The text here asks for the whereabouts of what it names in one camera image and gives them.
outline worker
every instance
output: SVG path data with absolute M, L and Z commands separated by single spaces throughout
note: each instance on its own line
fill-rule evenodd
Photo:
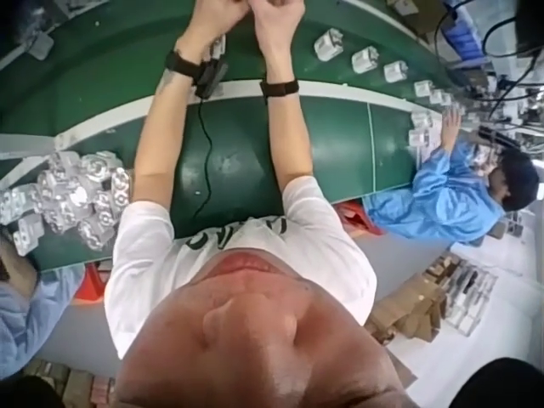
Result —
M 84 275 L 83 264 L 38 274 L 0 236 L 0 380 L 43 346 Z
M 122 359 L 114 406 L 412 406 L 384 348 L 361 326 L 374 303 L 374 271 L 314 177 L 291 56 L 304 7 L 196 0 L 167 57 L 105 289 Z M 169 210 L 192 68 L 250 9 L 286 216 L 176 243 Z
M 460 127 L 459 111 L 447 110 L 441 145 L 417 171 L 412 186 L 363 198 L 372 226 L 415 240 L 469 243 L 487 234 L 505 213 L 536 199 L 540 180 L 525 153 L 504 150 L 486 180 L 469 166 L 473 144 L 459 137 Z

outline hand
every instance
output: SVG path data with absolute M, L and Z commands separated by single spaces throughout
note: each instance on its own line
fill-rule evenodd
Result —
M 248 0 L 267 65 L 291 62 L 291 44 L 304 15 L 304 0 Z
M 189 58 L 199 54 L 201 59 L 206 48 L 229 32 L 248 11 L 247 0 L 196 0 L 189 26 L 176 43 L 176 49 Z
M 461 129 L 461 114 L 456 108 L 449 108 L 442 115 L 442 148 L 448 152 L 452 152 L 456 145 L 457 136 Z

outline blue work coat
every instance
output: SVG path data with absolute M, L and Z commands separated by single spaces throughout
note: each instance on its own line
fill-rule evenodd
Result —
M 406 238 L 449 243 L 481 238 L 505 212 L 469 167 L 471 151 L 462 140 L 451 155 L 438 148 L 410 188 L 364 197 L 366 214 L 377 227 Z
M 84 275 L 83 264 L 43 273 L 30 301 L 0 283 L 0 379 L 23 368 L 43 346 Z

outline fingers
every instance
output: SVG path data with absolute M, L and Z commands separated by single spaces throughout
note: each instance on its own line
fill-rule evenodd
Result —
M 444 126 L 460 127 L 462 122 L 461 112 L 456 107 L 448 108 L 442 114 L 442 122 Z

